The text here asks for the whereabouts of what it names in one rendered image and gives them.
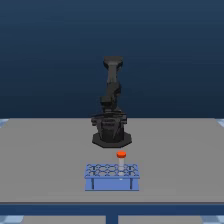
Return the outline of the clear orange-capped centrifuge tube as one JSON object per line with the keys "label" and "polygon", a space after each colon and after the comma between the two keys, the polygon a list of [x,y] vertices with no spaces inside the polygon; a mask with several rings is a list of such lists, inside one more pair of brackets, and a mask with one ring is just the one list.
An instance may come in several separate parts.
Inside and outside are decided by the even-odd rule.
{"label": "clear orange-capped centrifuge tube", "polygon": [[126,158],[126,152],[125,151],[118,151],[116,153],[118,158],[118,175],[123,176],[124,175],[124,165],[125,165],[125,158]]}

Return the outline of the blue test tube rack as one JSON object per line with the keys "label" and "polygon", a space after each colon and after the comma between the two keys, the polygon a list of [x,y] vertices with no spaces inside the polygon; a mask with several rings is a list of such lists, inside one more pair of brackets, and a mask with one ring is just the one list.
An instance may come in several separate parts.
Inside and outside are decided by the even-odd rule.
{"label": "blue test tube rack", "polygon": [[140,173],[137,164],[87,164],[84,173],[86,191],[138,191]]}

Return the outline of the blue table frame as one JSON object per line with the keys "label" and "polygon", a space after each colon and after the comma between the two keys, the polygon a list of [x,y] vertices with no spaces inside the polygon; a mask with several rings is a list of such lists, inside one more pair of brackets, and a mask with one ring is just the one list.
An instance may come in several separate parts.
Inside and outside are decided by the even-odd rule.
{"label": "blue table frame", "polygon": [[119,216],[224,215],[223,203],[0,203],[0,215],[105,216],[118,224]]}

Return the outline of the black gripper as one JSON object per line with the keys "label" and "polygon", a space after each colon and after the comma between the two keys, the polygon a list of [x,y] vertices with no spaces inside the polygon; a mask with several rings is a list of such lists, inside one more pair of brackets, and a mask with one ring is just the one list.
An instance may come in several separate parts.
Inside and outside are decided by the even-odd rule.
{"label": "black gripper", "polygon": [[[106,121],[106,122],[118,121],[121,124],[125,125],[127,123],[127,115],[123,112],[121,112],[121,113],[111,112],[111,113],[97,114],[91,118],[91,123],[93,126],[96,126],[98,121]],[[106,140],[105,130],[103,128],[97,127],[97,131],[98,131],[100,139]],[[119,127],[113,132],[113,139],[114,140],[123,140],[124,139],[124,128],[123,127]]]}

